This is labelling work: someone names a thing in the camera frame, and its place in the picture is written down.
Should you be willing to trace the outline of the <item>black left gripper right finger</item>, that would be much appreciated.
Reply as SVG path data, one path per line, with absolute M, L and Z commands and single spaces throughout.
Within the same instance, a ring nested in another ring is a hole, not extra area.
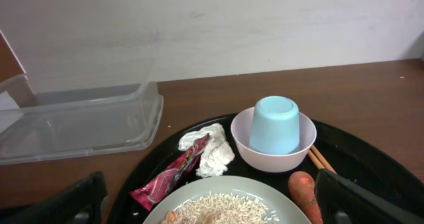
M 423 224 L 422 217 L 328 169 L 318 171 L 314 193 L 324 223 Z

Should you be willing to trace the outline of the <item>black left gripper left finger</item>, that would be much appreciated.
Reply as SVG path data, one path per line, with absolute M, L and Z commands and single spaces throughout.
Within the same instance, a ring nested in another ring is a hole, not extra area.
M 102 222 L 108 192 L 104 175 L 96 171 L 34 205 L 22 208 L 1 224 L 49 224 Z

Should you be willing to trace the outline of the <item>orange carrot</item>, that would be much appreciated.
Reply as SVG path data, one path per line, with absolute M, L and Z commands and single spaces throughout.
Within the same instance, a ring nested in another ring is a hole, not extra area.
M 302 210 L 312 224 L 323 224 L 315 193 L 315 181 L 306 172 L 294 172 L 288 180 L 292 201 Z

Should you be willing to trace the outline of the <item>white plate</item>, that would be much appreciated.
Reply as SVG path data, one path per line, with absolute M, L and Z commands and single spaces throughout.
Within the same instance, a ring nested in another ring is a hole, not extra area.
M 146 224 L 159 223 L 167 212 L 191 199 L 209 193 L 233 193 L 239 196 L 257 197 L 280 218 L 277 223 L 306 223 L 306 215 L 288 197 L 278 190 L 253 179 L 240 176 L 216 176 L 188 183 L 165 197 L 144 220 Z

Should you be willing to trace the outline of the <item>white tissue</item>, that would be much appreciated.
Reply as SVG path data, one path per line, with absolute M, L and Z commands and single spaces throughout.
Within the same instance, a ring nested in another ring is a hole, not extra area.
M 233 161 L 235 154 L 227 142 L 224 128 L 219 123 L 185 134 L 179 140 L 178 149 L 186 151 L 197 139 L 209 134 L 209 140 L 201 154 L 196 175 L 202 178 L 222 176 L 228 170 L 227 165 Z

